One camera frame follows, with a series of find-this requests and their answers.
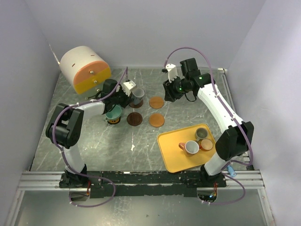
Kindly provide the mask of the light orange wooden coaster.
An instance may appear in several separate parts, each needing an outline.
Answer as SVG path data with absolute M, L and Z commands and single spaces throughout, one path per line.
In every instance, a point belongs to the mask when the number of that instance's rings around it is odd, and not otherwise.
M 165 123 L 165 118 L 162 114 L 154 113 L 150 116 L 149 123 L 153 127 L 161 127 Z

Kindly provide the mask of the white pink cup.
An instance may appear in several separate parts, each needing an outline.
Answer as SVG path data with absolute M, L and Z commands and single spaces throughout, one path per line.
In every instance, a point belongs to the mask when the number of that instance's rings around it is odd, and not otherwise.
M 179 143 L 179 148 L 184 151 L 184 154 L 188 157 L 195 155 L 199 152 L 199 145 L 196 141 L 190 140 L 186 143 Z

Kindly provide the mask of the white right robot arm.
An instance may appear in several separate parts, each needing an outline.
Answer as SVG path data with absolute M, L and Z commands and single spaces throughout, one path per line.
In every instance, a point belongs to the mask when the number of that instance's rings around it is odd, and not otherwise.
M 180 66 L 183 78 L 178 76 L 174 64 L 165 63 L 163 66 L 162 71 L 168 75 L 163 82 L 164 100 L 175 102 L 192 92 L 194 98 L 200 99 L 209 109 L 222 133 L 215 144 L 216 153 L 201 167 L 200 183 L 210 187 L 223 167 L 251 150 L 254 126 L 235 113 L 218 90 L 212 74 L 201 73 L 194 58 L 181 61 Z

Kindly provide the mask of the white grey-handled cup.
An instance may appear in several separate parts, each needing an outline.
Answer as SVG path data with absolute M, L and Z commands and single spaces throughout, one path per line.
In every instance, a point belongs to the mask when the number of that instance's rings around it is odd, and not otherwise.
M 138 105 L 142 102 L 145 92 L 142 88 L 135 88 L 132 91 L 132 104 Z

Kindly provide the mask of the yellow black-rimmed coaster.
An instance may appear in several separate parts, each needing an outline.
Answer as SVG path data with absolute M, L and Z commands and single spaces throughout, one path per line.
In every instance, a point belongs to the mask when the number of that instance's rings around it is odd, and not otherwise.
M 109 120 L 109 119 L 107 119 L 106 121 L 107 121 L 108 124 L 115 125 L 115 124 L 120 123 L 120 120 L 121 120 L 121 118 L 119 117 L 119 118 L 114 119 L 114 120 Z

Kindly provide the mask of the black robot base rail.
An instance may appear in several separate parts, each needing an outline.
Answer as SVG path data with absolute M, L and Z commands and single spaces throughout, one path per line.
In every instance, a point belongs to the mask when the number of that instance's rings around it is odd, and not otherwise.
M 183 195 L 196 197 L 198 188 L 212 190 L 214 184 L 226 187 L 225 177 L 220 173 L 206 176 L 203 171 L 187 170 L 177 173 L 168 171 L 89 171 L 90 177 L 82 177 L 64 172 L 59 188 L 84 188 L 90 192 L 90 198 L 110 197 L 113 186 L 100 177 L 111 180 L 116 186 L 115 196 L 159 196 Z

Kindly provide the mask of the yellow plastic tray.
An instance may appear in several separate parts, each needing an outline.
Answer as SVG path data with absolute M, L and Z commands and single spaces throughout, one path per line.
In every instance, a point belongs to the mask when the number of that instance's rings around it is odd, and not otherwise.
M 215 145 L 215 139 L 206 124 L 197 124 L 158 135 L 157 142 L 168 172 L 176 173 L 203 165 L 216 153 L 216 149 L 213 147 L 209 151 L 199 150 L 197 154 L 187 156 L 178 146 L 179 143 L 195 140 L 195 132 L 199 128 L 205 128 L 207 130 L 207 138 Z

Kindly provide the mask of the dark walnut wooden coaster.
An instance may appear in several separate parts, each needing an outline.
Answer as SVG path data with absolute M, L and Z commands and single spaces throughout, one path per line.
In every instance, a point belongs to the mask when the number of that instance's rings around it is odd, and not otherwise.
M 127 122 L 131 126 L 138 126 L 142 123 L 143 117 L 140 113 L 132 112 L 127 116 Z

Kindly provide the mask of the tan wooden coaster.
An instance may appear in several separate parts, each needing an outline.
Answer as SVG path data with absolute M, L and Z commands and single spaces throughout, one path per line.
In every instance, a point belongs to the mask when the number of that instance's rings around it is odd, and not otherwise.
M 161 97 L 152 97 L 149 99 L 149 105 L 153 109 L 159 109 L 163 107 L 164 100 Z

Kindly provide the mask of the teal cup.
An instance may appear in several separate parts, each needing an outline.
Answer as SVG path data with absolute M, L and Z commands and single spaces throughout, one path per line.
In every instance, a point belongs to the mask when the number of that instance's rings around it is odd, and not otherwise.
M 117 120 L 122 114 L 122 107 L 119 105 L 115 105 L 112 110 L 108 111 L 105 114 L 107 121 Z

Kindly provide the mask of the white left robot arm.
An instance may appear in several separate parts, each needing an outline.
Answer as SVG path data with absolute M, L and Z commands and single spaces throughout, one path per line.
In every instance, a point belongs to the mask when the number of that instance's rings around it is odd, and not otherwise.
M 133 81 L 118 83 L 106 79 L 103 89 L 90 100 L 75 105 L 58 104 L 46 128 L 46 136 L 55 144 L 65 162 L 60 188 L 82 188 L 88 182 L 87 166 L 81 158 L 78 140 L 82 123 L 96 115 L 112 113 L 118 106 L 124 108 L 132 102 Z

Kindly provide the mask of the dark brown wooden coaster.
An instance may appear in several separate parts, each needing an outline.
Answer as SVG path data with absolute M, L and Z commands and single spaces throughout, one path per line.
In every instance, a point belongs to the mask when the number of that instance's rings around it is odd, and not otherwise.
M 129 104 L 129 106 L 132 107 L 132 108 L 140 108 L 142 105 L 143 105 L 143 100 L 141 100 L 140 103 L 138 103 L 136 105 L 133 102 L 131 102 Z

